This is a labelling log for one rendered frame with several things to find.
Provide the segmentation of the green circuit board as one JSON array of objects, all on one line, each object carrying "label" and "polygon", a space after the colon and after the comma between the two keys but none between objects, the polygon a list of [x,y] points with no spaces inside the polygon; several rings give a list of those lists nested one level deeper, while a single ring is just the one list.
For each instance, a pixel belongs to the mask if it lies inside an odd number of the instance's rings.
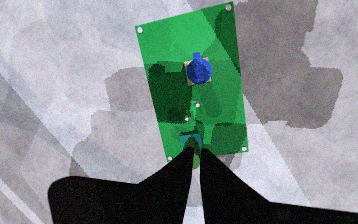
[{"label": "green circuit board", "polygon": [[249,152],[233,1],[135,30],[167,162]]}]

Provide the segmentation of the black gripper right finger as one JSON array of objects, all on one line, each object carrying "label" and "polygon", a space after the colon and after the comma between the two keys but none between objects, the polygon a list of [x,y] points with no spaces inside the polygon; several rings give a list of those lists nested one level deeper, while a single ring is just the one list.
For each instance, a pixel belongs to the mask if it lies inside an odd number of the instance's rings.
[{"label": "black gripper right finger", "polygon": [[201,149],[205,224],[358,224],[358,212],[270,202],[209,149]]}]

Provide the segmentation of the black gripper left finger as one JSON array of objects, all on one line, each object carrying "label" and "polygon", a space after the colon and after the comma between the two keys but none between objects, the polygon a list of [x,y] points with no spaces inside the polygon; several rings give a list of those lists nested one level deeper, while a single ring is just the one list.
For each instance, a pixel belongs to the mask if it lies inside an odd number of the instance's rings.
[{"label": "black gripper left finger", "polygon": [[138,184],[68,176],[54,181],[48,201],[54,224],[183,224],[194,147]]}]

